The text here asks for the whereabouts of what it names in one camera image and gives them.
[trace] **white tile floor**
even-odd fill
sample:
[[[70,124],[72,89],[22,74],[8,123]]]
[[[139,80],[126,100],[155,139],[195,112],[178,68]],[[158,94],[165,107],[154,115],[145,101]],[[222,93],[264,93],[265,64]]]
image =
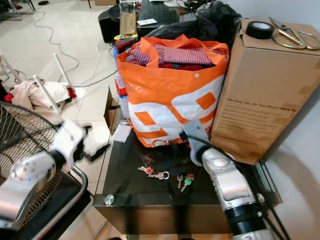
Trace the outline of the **white tile floor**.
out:
[[[79,67],[68,73],[71,82],[78,85],[88,85],[98,81],[115,71],[114,59],[109,55],[110,46],[104,43],[98,23],[98,15],[107,10],[108,6],[94,6],[89,9],[87,1],[70,0],[53,4],[59,0],[50,0],[48,6],[39,7],[34,15],[23,15],[22,21],[0,22],[0,54],[12,64],[15,69],[23,71],[27,78],[38,74],[46,81],[58,81],[60,72],[55,65],[52,54],[57,53],[66,70],[73,68],[77,63],[70,57],[61,55],[56,45],[49,44],[51,31],[46,28],[37,28],[34,22],[46,15],[38,22],[41,26],[50,26],[54,29],[52,41],[61,43],[61,49],[66,54],[79,60]],[[116,96],[113,84],[114,78],[110,77],[101,83],[77,87],[77,98],[68,104],[62,113],[62,119],[79,121],[80,124],[90,123],[92,132],[86,140],[88,152],[95,150],[108,142],[110,132],[104,120],[108,86],[112,95]],[[5,87],[14,84],[12,79],[4,83]],[[37,108],[43,116],[52,122],[58,118],[52,113],[44,113]],[[78,166],[88,176],[88,189],[94,194],[96,189],[101,191],[105,179],[111,148],[105,156],[89,164],[86,161]],[[62,240],[89,240],[99,226],[104,222],[104,217],[89,204],[81,215],[74,221],[68,230],[61,236]],[[120,236],[121,234],[110,223],[106,225],[99,240]],[[194,235],[197,240],[226,240],[229,235]],[[177,235],[142,235],[143,240],[176,240]]]

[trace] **black stool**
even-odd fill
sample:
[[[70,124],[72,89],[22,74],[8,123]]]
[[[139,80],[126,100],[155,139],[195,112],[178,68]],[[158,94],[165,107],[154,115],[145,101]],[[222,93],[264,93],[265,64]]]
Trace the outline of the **black stool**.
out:
[[[109,10],[102,12],[98,20],[105,43],[113,41],[114,37],[120,34],[120,23],[110,18]]]

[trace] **gold scissors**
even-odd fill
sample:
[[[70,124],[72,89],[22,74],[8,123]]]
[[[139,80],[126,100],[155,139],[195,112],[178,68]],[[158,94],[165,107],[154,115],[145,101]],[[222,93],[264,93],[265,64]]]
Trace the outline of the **gold scissors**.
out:
[[[291,27],[287,27],[286,25],[282,24],[281,22],[275,20],[272,17],[269,17],[271,22],[277,27],[278,34],[273,35],[272,39],[279,44],[280,46],[290,48],[290,49],[309,49],[309,50],[319,50],[320,49],[320,39],[311,33],[307,33],[304,31],[296,31]],[[316,42],[315,46],[310,45],[306,40],[304,40],[300,34],[307,35],[313,39],[313,42]],[[282,41],[279,41],[277,35],[282,35],[291,42],[295,43],[295,45],[289,45]]]

